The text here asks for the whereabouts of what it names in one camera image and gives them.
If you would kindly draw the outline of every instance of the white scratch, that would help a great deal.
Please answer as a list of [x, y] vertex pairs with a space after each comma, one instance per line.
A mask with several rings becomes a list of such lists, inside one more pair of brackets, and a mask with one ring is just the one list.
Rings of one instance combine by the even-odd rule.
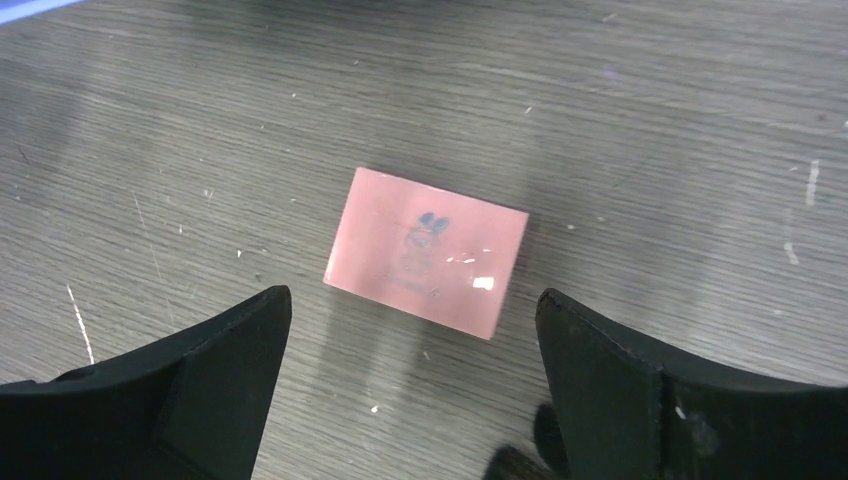
[[153, 265], [156, 266], [156, 275], [159, 280], [162, 280], [162, 272], [159, 270], [159, 261], [156, 260], [156, 252], [153, 250], [153, 242], [150, 240], [150, 234], [147, 233], [147, 225], [144, 223], [144, 215], [141, 214], [141, 207], [138, 205], [138, 198], [135, 196], [135, 191], [130, 190], [135, 201], [135, 209], [138, 212], [138, 219], [141, 220], [141, 227], [144, 230], [144, 237], [147, 239], [147, 244], [150, 245], [150, 253], [153, 255]]
[[787, 242], [792, 241], [792, 222], [794, 218], [794, 212], [792, 211], [792, 207], [788, 207], [786, 209], [786, 213], [783, 218], [783, 237]]
[[819, 179], [819, 161], [810, 162], [810, 178], [807, 180], [807, 205], [816, 203], [816, 181]]
[[[159, 270], [159, 261], [156, 260], [156, 251], [153, 250], [153, 242], [150, 240], [150, 233], [147, 231], [147, 225], [144, 223], [144, 215], [141, 214], [141, 206], [138, 204], [138, 197], [135, 196], [135, 191], [130, 190], [130, 193], [133, 195], [133, 200], [135, 201], [135, 209], [138, 212], [138, 219], [141, 220], [141, 227], [144, 231], [144, 238], [147, 239], [147, 244], [150, 246], [150, 254], [153, 255], [153, 265], [156, 266], [156, 275], [159, 276], [159, 281], [164, 283], [164, 279], [162, 278], [162, 271]], [[171, 311], [171, 302], [165, 297], [165, 305], [168, 307], [168, 317], [171, 319], [171, 325], [174, 325], [174, 312]]]
[[79, 313], [79, 307], [77, 307], [77, 301], [74, 300], [74, 292], [71, 291], [71, 286], [68, 287], [68, 296], [71, 297], [71, 304], [74, 306], [74, 313], [77, 316], [77, 323], [79, 323], [80, 331], [82, 332], [82, 338], [85, 340], [85, 350], [88, 352], [88, 360], [94, 365], [94, 353], [91, 351], [91, 342], [88, 340], [88, 333], [85, 331], [85, 323], [82, 322], [82, 315]]
[[795, 255], [795, 249], [792, 247], [792, 242], [783, 244], [783, 249], [786, 250], [786, 256], [789, 257], [789, 263], [798, 265], [798, 256]]

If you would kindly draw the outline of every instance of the blue object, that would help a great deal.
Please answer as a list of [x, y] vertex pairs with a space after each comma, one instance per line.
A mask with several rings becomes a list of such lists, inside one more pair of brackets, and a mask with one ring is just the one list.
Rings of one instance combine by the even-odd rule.
[[0, 25], [82, 0], [0, 0]]

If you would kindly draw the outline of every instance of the table surface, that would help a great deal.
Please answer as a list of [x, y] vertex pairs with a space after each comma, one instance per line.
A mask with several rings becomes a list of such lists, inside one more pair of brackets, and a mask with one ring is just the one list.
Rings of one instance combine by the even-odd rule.
[[[0, 381], [272, 284], [256, 478], [475, 478], [547, 398], [557, 287], [694, 353], [848, 383], [842, 0], [128, 0], [0, 28]], [[358, 166], [530, 212], [491, 342], [321, 282]]]

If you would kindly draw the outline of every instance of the debris speck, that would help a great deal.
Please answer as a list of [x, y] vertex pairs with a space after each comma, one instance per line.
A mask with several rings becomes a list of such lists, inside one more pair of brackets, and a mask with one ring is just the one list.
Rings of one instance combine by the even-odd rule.
[[786, 250], [786, 256], [789, 257], [789, 263], [792, 265], [798, 265], [798, 256], [795, 255], [795, 248], [792, 246], [792, 242], [784, 243], [783, 249]]
[[807, 180], [807, 206], [816, 203], [816, 181], [819, 178], [819, 161], [810, 162], [810, 178]]

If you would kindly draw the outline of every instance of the cartoon character print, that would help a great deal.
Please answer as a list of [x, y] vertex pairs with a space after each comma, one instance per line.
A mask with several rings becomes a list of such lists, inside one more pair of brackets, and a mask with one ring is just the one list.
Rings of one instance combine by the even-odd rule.
[[430, 257], [433, 247], [439, 245], [439, 234], [450, 224], [447, 218], [436, 218], [433, 212], [427, 212], [418, 218], [415, 227], [406, 235], [406, 253], [401, 257], [403, 270], [421, 275], [430, 270]]

